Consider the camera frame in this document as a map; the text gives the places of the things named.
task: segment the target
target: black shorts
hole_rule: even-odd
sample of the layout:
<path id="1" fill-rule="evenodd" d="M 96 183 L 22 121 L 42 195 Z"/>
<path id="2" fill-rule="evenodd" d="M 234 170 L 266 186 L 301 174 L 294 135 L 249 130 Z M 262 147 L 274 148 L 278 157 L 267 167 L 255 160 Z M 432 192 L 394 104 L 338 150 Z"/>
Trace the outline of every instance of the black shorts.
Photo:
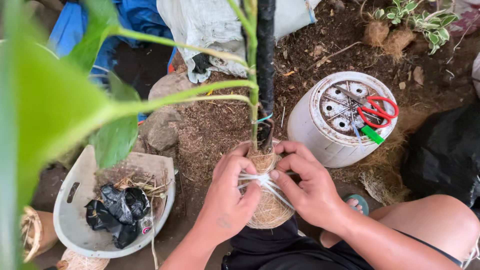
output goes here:
<path id="1" fill-rule="evenodd" d="M 442 250 L 411 235 L 403 234 L 435 249 L 461 266 L 459 260 Z M 223 270 L 255 270 L 269 261 L 292 254 L 314 256 L 339 264 L 348 270 L 373 270 L 345 241 L 340 241 L 331 248 L 325 248 L 310 237 L 299 236 L 295 216 L 274 229 L 257 230 L 245 227 L 230 240 L 230 244 L 233 250 L 223 257 Z"/>

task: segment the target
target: black cloth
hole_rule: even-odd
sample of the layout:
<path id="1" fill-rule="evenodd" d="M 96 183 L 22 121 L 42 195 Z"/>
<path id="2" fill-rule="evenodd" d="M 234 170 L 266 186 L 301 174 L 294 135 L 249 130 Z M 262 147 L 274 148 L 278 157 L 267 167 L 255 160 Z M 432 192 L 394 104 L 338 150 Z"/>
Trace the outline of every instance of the black cloth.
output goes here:
<path id="1" fill-rule="evenodd" d="M 438 248 L 405 235 L 461 265 L 460 261 Z M 299 236 L 295 217 L 273 229 L 245 227 L 230 240 L 230 244 L 233 250 L 223 257 L 222 270 L 373 270 L 345 241 L 325 248 L 312 238 Z"/>

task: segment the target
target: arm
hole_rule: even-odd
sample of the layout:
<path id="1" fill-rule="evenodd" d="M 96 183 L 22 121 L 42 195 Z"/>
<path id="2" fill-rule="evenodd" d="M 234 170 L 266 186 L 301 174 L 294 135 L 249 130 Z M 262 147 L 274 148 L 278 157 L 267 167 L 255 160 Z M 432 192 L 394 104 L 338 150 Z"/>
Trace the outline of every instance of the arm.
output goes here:
<path id="1" fill-rule="evenodd" d="M 340 236 L 374 269 L 458 269 L 432 248 L 347 206 L 338 196 L 328 171 L 304 145 L 282 141 L 276 152 L 291 153 L 279 162 L 271 177 L 297 212 L 308 223 Z M 300 175 L 302 181 L 298 185 L 285 174 L 288 170 Z"/>
<path id="2" fill-rule="evenodd" d="M 223 155 L 213 171 L 212 184 L 197 221 L 163 263 L 161 270 L 204 269 L 215 247 L 238 234 L 260 202 L 261 189 L 254 182 L 242 196 L 238 190 L 241 170 L 256 174 L 245 158 L 249 143 Z"/>

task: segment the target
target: hand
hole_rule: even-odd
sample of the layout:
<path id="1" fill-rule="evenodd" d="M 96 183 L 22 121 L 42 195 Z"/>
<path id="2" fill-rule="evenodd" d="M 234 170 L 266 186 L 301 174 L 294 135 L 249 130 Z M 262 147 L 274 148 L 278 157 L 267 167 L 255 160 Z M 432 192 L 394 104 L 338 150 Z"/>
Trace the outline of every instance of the hand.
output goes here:
<path id="1" fill-rule="evenodd" d="M 249 148 L 250 142 L 237 146 L 222 156 L 213 171 L 212 184 L 193 229 L 207 234 L 206 239 L 213 241 L 214 245 L 238 234 L 260 203 L 258 180 L 248 185 L 243 196 L 237 188 L 242 169 L 257 174 L 253 163 L 245 157 Z"/>
<path id="2" fill-rule="evenodd" d="M 342 222 L 340 217 L 349 207 L 338 196 L 335 184 L 324 166 L 301 143 L 282 141 L 275 153 L 289 153 L 270 172 L 270 177 L 282 189 L 297 212 L 308 223 L 331 232 Z M 286 171 L 300 175 L 297 185 Z"/>

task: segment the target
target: scissor blade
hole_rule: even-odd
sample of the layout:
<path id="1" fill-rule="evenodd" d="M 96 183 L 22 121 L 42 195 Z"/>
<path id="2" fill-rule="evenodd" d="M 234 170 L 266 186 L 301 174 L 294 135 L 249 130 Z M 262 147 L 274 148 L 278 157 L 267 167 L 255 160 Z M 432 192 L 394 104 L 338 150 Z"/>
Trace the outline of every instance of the scissor blade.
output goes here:
<path id="1" fill-rule="evenodd" d="M 364 103 L 366 102 L 366 100 L 364 100 L 363 98 L 360 98 L 356 95 L 354 95 L 353 93 L 351 93 L 350 91 L 347 91 L 346 89 L 342 88 L 342 87 L 339 87 L 338 85 L 334 85 L 338 90 L 340 90 L 342 93 L 344 93 L 345 95 L 347 95 L 347 97 L 353 99 L 354 101 L 360 103 L 361 105 L 364 105 Z"/>

